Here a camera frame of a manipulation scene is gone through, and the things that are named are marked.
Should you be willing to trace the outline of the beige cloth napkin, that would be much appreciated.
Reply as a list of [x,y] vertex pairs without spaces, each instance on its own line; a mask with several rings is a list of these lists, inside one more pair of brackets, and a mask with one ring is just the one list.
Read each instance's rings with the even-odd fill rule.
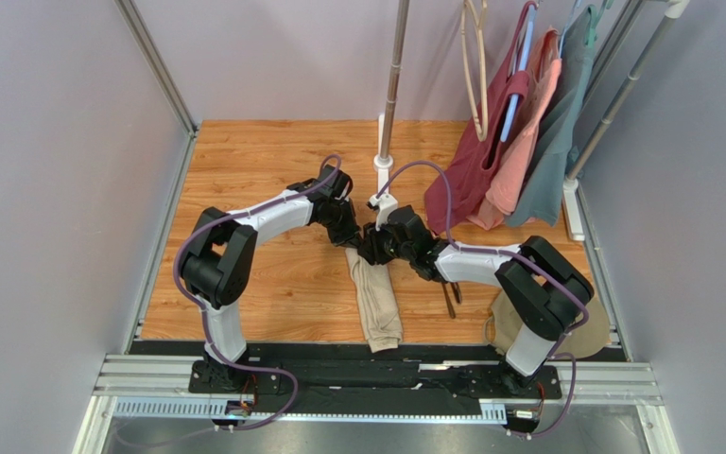
[[366,343],[373,353],[396,349],[404,328],[388,267],[369,264],[355,249],[344,252]]

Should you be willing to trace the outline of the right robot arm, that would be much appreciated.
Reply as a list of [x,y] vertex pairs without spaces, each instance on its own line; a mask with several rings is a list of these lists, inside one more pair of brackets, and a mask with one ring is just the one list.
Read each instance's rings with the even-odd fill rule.
[[501,288],[522,322],[504,355],[515,381],[527,384],[556,343],[588,321],[592,284],[545,238],[503,248],[465,245],[435,236],[409,205],[368,206],[376,220],[364,225],[358,253],[369,264],[404,260],[425,281]]

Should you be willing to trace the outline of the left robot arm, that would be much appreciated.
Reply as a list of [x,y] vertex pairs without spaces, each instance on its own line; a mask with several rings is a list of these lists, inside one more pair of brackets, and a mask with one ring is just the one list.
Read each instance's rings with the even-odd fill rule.
[[173,278],[181,294],[199,308],[208,359],[231,371],[297,379],[289,371],[239,363],[247,350],[239,300],[251,279],[257,248],[273,238],[318,224],[331,244],[358,246],[353,187],[339,165],[323,164],[318,177],[293,183],[271,199],[234,211],[210,207],[201,213],[176,253]]

